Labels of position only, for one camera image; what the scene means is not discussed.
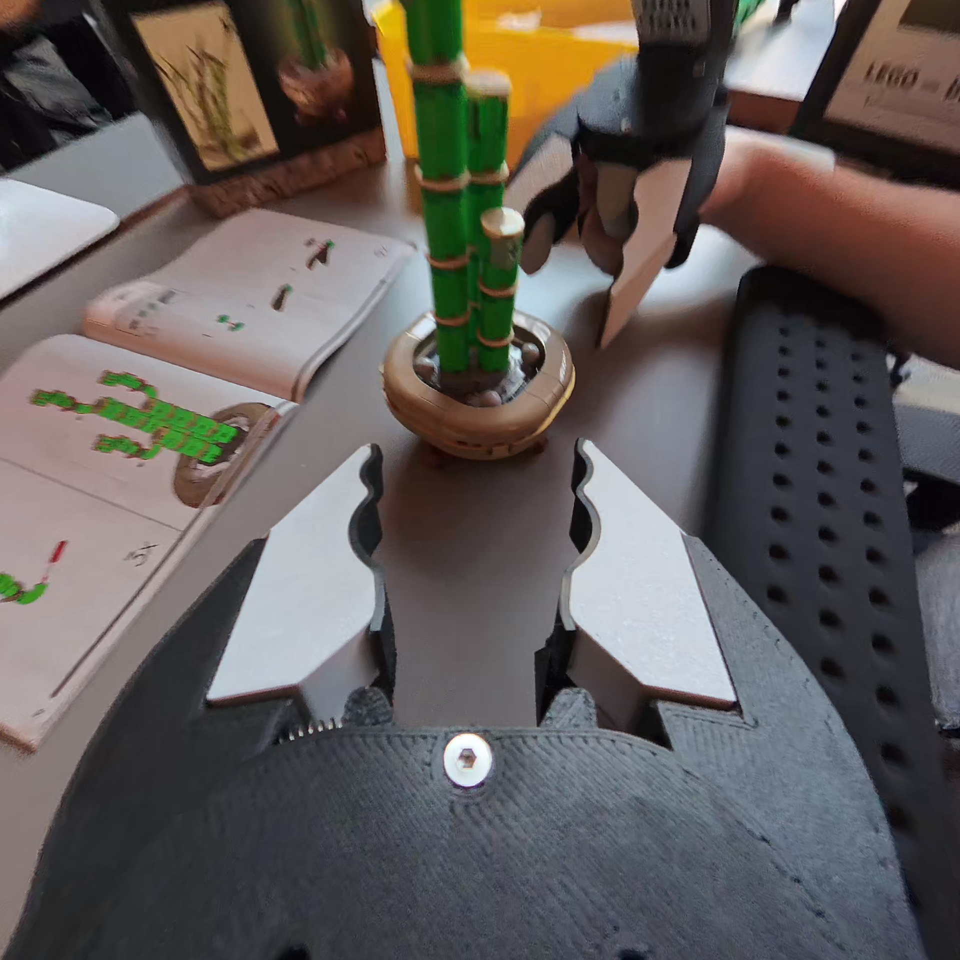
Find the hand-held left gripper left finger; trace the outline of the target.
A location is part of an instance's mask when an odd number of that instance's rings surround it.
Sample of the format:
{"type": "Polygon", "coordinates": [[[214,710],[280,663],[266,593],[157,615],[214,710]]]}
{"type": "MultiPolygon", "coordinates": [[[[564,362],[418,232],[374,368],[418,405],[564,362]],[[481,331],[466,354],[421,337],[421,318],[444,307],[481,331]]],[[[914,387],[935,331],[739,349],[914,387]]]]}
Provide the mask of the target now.
{"type": "Polygon", "coordinates": [[[392,705],[396,642],[378,505],[383,456],[359,446],[266,537],[206,693],[210,706],[291,699],[316,727],[355,690],[392,705]]]}

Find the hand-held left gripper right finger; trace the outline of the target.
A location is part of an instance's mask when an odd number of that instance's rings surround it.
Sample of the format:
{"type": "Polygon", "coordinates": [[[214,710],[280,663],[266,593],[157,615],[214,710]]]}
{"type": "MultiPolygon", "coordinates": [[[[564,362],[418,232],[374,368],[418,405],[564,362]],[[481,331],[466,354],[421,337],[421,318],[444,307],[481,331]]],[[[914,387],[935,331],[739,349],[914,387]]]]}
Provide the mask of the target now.
{"type": "Polygon", "coordinates": [[[637,732],[653,702],[720,712],[738,696],[680,525],[588,438],[575,446],[571,540],[559,612],[562,678],[602,722],[637,732]]]}

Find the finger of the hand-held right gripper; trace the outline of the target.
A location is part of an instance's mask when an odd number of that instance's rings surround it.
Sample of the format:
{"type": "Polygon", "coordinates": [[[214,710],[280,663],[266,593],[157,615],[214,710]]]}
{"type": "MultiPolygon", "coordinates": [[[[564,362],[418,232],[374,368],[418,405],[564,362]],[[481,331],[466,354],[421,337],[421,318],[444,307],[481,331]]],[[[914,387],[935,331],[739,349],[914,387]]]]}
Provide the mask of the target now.
{"type": "Polygon", "coordinates": [[[634,316],[666,268],[678,240],[681,201],[690,159],[661,159],[644,171],[597,162],[593,200],[586,213],[586,253],[612,278],[598,348],[606,349],[634,316]]]}
{"type": "Polygon", "coordinates": [[[517,209],[524,220],[521,269],[533,275],[577,220],[580,175],[570,139],[552,133],[517,174],[517,209]]]}

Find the lego bamboo plant model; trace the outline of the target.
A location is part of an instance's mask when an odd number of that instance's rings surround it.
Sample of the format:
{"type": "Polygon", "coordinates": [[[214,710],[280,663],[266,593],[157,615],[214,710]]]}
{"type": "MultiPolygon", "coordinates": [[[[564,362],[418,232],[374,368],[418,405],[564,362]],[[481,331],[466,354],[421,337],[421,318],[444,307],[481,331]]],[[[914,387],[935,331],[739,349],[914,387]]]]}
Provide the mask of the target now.
{"type": "Polygon", "coordinates": [[[432,308],[381,366],[394,417],[452,457],[544,444],[575,370],[564,338],[517,310],[525,222],[504,204],[512,85],[466,56],[462,2],[403,2],[432,308]]]}

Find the person's right forearm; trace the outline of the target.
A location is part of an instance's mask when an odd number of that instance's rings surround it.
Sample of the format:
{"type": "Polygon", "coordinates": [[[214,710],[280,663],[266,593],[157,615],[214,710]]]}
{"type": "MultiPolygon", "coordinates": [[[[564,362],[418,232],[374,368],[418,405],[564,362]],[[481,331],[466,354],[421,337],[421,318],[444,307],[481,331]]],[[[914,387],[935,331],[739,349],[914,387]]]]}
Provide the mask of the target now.
{"type": "Polygon", "coordinates": [[[700,217],[762,261],[870,307],[907,353],[959,369],[957,192],[734,129],[700,217]]]}

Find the lego instruction booklet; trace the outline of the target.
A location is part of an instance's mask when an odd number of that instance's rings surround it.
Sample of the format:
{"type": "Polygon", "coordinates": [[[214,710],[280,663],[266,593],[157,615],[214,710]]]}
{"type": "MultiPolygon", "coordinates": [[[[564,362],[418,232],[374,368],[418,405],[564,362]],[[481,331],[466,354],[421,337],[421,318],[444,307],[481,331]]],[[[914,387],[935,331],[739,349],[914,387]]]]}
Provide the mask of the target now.
{"type": "Polygon", "coordinates": [[[247,211],[8,367],[2,740],[40,748],[414,250],[247,211]]]}

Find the black lego set box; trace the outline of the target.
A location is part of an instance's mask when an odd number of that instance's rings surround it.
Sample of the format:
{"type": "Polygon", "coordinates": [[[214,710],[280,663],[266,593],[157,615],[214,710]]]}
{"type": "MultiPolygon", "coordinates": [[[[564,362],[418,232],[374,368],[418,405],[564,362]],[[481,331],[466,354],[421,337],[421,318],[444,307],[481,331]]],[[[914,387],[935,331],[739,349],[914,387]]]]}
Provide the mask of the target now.
{"type": "Polygon", "coordinates": [[[228,218],[387,159],[359,1],[93,3],[193,200],[228,218]]]}

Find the yellow plastic bin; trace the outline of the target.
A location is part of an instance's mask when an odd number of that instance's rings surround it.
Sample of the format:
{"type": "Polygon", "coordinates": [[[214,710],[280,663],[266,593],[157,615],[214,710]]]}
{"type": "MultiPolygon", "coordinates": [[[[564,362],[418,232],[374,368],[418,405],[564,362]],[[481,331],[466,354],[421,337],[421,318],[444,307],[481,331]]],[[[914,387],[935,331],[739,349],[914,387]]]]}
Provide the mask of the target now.
{"type": "Polygon", "coordinates": [[[469,1],[462,2],[462,17],[469,65],[510,78],[510,168],[539,127],[599,69],[638,51],[626,1],[469,1]]]}

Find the black framed sign on stand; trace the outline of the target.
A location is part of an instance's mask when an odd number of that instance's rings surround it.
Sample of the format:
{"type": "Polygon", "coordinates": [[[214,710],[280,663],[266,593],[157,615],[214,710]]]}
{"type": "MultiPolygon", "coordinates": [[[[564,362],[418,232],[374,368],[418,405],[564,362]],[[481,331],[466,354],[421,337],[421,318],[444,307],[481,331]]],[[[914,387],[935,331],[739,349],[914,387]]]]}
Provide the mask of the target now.
{"type": "Polygon", "coordinates": [[[959,3],[846,2],[791,135],[865,158],[957,160],[959,3]]]}

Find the dark cloth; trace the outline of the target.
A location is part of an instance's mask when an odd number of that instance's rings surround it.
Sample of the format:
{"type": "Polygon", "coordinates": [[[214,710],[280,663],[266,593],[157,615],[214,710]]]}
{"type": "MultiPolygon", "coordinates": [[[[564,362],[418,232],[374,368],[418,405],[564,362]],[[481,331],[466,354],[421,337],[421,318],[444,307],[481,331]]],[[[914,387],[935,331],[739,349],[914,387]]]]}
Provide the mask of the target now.
{"type": "Polygon", "coordinates": [[[98,2],[1,3],[2,172],[138,112],[98,13],[98,2]]]}

